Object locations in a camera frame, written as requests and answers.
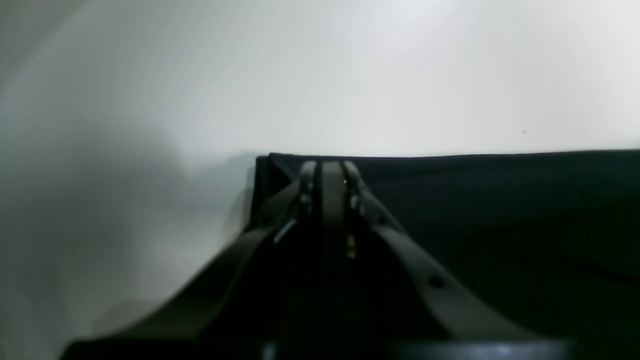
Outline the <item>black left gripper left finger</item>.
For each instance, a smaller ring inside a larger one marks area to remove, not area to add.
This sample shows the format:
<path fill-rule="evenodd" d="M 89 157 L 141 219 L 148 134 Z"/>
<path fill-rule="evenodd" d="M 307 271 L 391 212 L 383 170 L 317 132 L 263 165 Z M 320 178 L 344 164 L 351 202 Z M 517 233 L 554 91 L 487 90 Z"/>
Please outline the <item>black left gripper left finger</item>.
<path fill-rule="evenodd" d="M 295 285 L 325 259 L 321 176 L 321 162 L 304 162 L 167 303 L 122 330 L 74 342 L 62 359 L 258 360 L 274 350 Z"/>

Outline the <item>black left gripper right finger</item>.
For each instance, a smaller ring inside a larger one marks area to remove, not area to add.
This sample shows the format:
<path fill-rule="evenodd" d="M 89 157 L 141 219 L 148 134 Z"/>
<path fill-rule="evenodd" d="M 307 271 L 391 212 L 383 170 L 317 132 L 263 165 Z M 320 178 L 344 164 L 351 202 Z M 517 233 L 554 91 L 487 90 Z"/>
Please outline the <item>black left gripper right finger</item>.
<path fill-rule="evenodd" d="M 364 268 L 397 272 L 411 300 L 429 315 L 431 330 L 446 340 L 396 341 L 396 360 L 573 360 L 571 341 L 545 339 L 500 315 L 416 244 L 375 198 L 350 161 L 333 162 L 333 222 L 342 244 Z"/>

